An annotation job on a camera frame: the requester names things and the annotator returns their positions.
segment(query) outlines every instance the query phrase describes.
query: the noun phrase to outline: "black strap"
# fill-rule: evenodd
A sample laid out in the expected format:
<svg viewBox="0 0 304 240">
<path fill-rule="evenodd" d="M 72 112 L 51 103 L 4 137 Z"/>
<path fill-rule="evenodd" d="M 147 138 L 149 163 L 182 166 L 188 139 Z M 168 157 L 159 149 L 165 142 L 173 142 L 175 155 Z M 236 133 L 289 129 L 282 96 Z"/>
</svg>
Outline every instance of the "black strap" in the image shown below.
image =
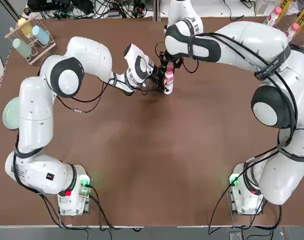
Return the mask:
<svg viewBox="0 0 304 240">
<path fill-rule="evenodd" d="M 247 168 L 249 165 L 249 163 L 244 163 L 244 168 Z M 247 190 L 249 190 L 252 194 L 254 195 L 261 195 L 261 191 L 260 189 L 256 189 L 255 187 L 252 186 L 252 184 L 250 183 L 250 181 L 248 180 L 248 170 L 245 171 L 245 173 L 243 174 L 243 180 L 244 180 L 244 184 L 247 188 Z"/>
<path fill-rule="evenodd" d="M 187 42 L 187 54 L 191 59 L 194 59 L 193 56 L 193 40 L 196 36 L 193 34 L 188 37 L 188 42 Z"/>
<path fill-rule="evenodd" d="M 19 137 L 19 132 L 17 132 L 16 142 L 15 142 L 15 146 L 16 146 L 16 147 L 18 146 L 19 139 L 20 139 L 20 137 Z M 13 174 L 14 174 L 14 178 L 15 178 L 16 182 L 17 182 L 20 186 L 24 187 L 25 189 L 27 189 L 27 190 L 29 190 L 29 191 L 35 193 L 35 194 L 40 194 L 40 192 L 39 192 L 38 190 L 33 189 L 33 188 L 29 187 L 29 186 L 25 186 L 25 185 L 22 183 L 20 177 L 18 176 L 18 172 L 17 172 L 17 156 L 16 156 L 15 153 L 13 154 Z"/>
<path fill-rule="evenodd" d="M 76 183 L 77 183 L 77 170 L 76 170 L 76 168 L 71 163 L 67 163 L 67 164 L 69 164 L 72 168 L 73 177 L 72 177 L 72 181 L 71 181 L 70 185 L 67 187 L 67 189 L 65 189 L 63 191 L 60 191 L 58 193 L 61 197 L 65 197 L 66 191 L 72 191 L 74 189 L 74 187 L 76 186 Z"/>
<path fill-rule="evenodd" d="M 183 22 L 186 23 L 186 25 L 187 25 L 187 27 L 188 27 L 188 29 L 189 29 L 189 31 L 190 31 L 190 34 L 191 34 L 191 35 L 194 35 L 194 34 L 195 34 L 195 32 L 194 32 L 194 27 L 193 27 L 192 23 L 188 20 L 187 17 L 185 17 L 185 18 L 183 19 Z"/>
<path fill-rule="evenodd" d="M 289 153 L 288 151 L 286 151 L 283 147 L 282 144 L 280 144 L 280 141 L 279 141 L 279 134 L 277 134 L 277 150 L 283 154 L 284 156 L 286 156 L 287 158 L 295 161 L 295 162 L 299 162 L 299 163 L 304 163 L 304 156 L 298 156 L 298 155 L 295 155 L 295 154 L 292 154 L 292 153 Z"/>
<path fill-rule="evenodd" d="M 128 76 L 127 76 L 127 72 L 124 73 L 124 81 L 125 81 L 125 84 L 127 85 L 127 87 L 131 90 L 135 90 L 135 88 L 130 84 L 129 82 L 129 79 L 128 79 Z"/>
<path fill-rule="evenodd" d="M 288 59 L 291 54 L 291 48 L 289 45 L 262 71 L 256 72 L 254 76 L 263 81 L 270 77 L 281 65 Z"/>
<path fill-rule="evenodd" d="M 115 87 L 117 85 L 117 82 L 118 82 L 117 74 L 115 72 L 113 72 L 113 78 L 114 78 L 114 82 L 110 85 Z"/>
<path fill-rule="evenodd" d="M 43 147 L 40 147 L 40 148 L 37 148 L 37 149 L 34 149 L 33 151 L 30 151 L 30 152 L 27 152 L 27 153 L 22 153 L 19 151 L 18 149 L 18 144 L 19 144 L 19 132 L 17 132 L 17 137 L 16 137 L 16 143 L 15 143 L 15 146 L 14 146 L 14 155 L 17 156 L 18 158 L 20 159 L 27 159 L 27 158 L 30 158 L 36 154 L 38 154 Z"/>
</svg>

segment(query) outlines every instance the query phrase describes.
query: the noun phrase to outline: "white device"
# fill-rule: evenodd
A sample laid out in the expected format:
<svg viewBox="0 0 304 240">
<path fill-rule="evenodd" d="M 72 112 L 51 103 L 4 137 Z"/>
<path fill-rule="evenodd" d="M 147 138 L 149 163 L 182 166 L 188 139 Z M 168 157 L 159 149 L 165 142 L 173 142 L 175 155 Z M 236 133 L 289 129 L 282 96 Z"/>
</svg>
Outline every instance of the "white device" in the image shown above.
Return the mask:
<svg viewBox="0 0 304 240">
<path fill-rule="evenodd" d="M 174 58 L 191 57 L 204 62 L 233 65 L 253 72 L 264 70 L 267 66 L 241 46 L 222 36 L 218 38 L 243 54 L 245 60 L 212 35 L 197 36 L 200 32 L 203 33 L 203 29 L 194 25 L 196 21 L 193 19 L 198 20 L 199 17 L 193 10 L 190 0 L 171 0 L 168 19 L 165 47 Z M 237 184 L 232 187 L 236 210 L 239 214 L 253 215 L 261 211 L 259 208 L 263 197 L 273 204 L 282 205 L 291 196 L 304 175 L 304 159 L 301 158 L 304 157 L 304 49 L 290 49 L 287 36 L 282 31 L 256 22 L 232 22 L 216 33 L 248 47 L 268 63 L 289 51 L 289 56 L 277 68 L 277 72 L 284 78 L 294 95 L 298 119 L 292 141 L 282 149 L 297 157 L 278 152 L 267 161 L 246 171 L 246 176 L 251 182 L 256 181 L 257 186 L 246 185 L 242 176 L 238 179 Z M 286 87 L 276 74 L 270 77 L 288 98 L 289 108 L 293 110 L 294 104 Z M 289 109 L 277 88 L 268 79 L 263 80 L 256 89 L 251 107 L 254 116 L 266 126 L 280 129 L 289 125 Z M 289 128 L 280 129 L 279 142 L 285 143 L 289 135 Z M 231 178 L 235 178 L 243 170 L 243 163 L 237 165 Z"/>
<path fill-rule="evenodd" d="M 80 165 L 64 163 L 40 152 L 53 137 L 53 104 L 56 96 L 71 98 L 79 91 L 84 73 L 97 76 L 127 95 L 150 77 L 157 67 L 137 46 L 124 53 L 128 69 L 112 72 L 112 57 L 104 45 L 73 37 L 64 55 L 51 55 L 39 76 L 28 77 L 19 91 L 19 140 L 5 162 L 6 173 L 16 173 L 24 186 L 44 194 L 57 194 L 61 215 L 82 215 L 89 208 L 90 177 Z"/>
</svg>

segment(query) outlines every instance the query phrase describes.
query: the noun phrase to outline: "bottle cap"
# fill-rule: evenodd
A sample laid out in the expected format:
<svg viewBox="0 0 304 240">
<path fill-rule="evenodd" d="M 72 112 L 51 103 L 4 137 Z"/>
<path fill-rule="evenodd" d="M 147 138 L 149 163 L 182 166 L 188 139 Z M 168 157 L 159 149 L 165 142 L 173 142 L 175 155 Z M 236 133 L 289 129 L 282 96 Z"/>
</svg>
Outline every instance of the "bottle cap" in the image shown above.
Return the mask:
<svg viewBox="0 0 304 240">
<path fill-rule="evenodd" d="M 276 6 L 274 8 L 274 14 L 279 15 L 282 12 L 282 8 L 279 6 Z"/>
<path fill-rule="evenodd" d="M 296 22 L 291 25 L 291 29 L 294 32 L 296 32 L 297 30 L 299 30 L 299 28 L 300 28 L 300 25 L 298 23 L 296 23 Z"/>
<path fill-rule="evenodd" d="M 167 66 L 166 66 L 166 71 L 172 73 L 172 72 L 173 72 L 173 69 L 174 69 L 173 62 L 171 62 L 171 61 L 168 62 L 168 63 L 167 63 Z"/>
</svg>

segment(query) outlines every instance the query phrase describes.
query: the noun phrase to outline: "green indicator light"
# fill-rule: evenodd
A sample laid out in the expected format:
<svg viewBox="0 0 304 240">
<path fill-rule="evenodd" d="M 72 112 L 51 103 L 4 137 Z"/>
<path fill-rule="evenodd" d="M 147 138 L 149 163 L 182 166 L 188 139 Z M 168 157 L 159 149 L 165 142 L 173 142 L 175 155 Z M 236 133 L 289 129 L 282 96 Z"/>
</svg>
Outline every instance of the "green indicator light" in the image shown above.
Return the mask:
<svg viewBox="0 0 304 240">
<path fill-rule="evenodd" d="M 236 174 L 236 173 L 233 173 L 230 177 L 229 177 L 229 181 L 230 181 L 230 184 L 235 180 L 235 179 L 237 179 L 239 177 L 239 174 Z M 234 186 L 237 186 L 238 185 L 238 180 L 236 180 L 236 181 L 234 181 L 233 183 L 232 183 L 232 187 L 234 187 Z"/>
</svg>

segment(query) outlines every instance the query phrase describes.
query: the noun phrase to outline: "test tube rack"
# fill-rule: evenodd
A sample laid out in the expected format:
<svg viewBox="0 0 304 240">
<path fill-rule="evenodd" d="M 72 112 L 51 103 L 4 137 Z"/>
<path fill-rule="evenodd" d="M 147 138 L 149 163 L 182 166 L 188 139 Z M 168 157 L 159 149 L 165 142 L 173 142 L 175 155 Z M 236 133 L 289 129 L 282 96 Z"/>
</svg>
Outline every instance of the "test tube rack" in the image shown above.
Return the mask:
<svg viewBox="0 0 304 240">
<path fill-rule="evenodd" d="M 45 53 L 47 53 L 56 45 L 56 42 L 54 41 L 50 32 L 47 30 L 46 26 L 42 23 L 42 21 L 38 19 L 38 17 L 38 15 L 35 15 L 29 18 L 23 24 L 18 25 L 14 29 L 10 27 L 10 32 L 4 36 L 5 39 L 9 39 L 12 43 L 15 39 L 21 39 L 21 41 L 25 42 L 31 47 L 31 54 L 25 58 L 28 64 L 30 65 L 35 63 L 39 58 L 41 58 Z M 49 41 L 47 42 L 47 44 L 43 45 L 41 42 L 38 41 L 35 36 L 27 37 L 21 31 L 21 29 L 27 25 L 31 25 L 31 27 L 39 26 L 44 31 L 46 31 L 49 34 Z"/>
</svg>

